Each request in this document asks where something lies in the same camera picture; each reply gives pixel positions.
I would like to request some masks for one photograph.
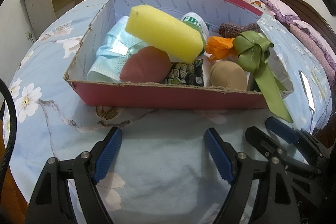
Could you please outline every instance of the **cardboard box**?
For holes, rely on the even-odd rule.
[[[129,15],[132,6],[152,5],[181,18],[195,12],[211,25],[210,35],[218,35],[221,23],[247,25],[256,22],[262,12],[242,0],[109,0],[90,23],[64,79],[88,105],[164,109],[254,109],[267,108],[259,92],[245,92],[221,87],[163,85],[157,83],[95,83],[87,81],[87,72],[96,58],[97,49],[104,43],[107,32],[122,16]],[[288,74],[271,51],[271,69],[293,91]]]

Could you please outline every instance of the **beige makeup sponge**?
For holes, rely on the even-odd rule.
[[[241,66],[231,61],[219,61],[210,70],[213,86],[223,86],[236,90],[247,90],[246,74]]]

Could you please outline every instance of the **blue face mask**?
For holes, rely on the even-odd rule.
[[[147,44],[125,31],[128,16],[122,17],[107,33],[96,53],[96,61],[87,74],[94,82],[120,82],[120,72],[131,54]]]

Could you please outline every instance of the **yellow sponge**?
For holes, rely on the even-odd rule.
[[[203,49],[197,30],[150,5],[132,7],[125,31],[187,63]]]

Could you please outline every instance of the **wall socket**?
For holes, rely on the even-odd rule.
[[[33,38],[33,35],[31,32],[26,32],[26,37],[27,37],[27,40],[29,40],[30,38]]]

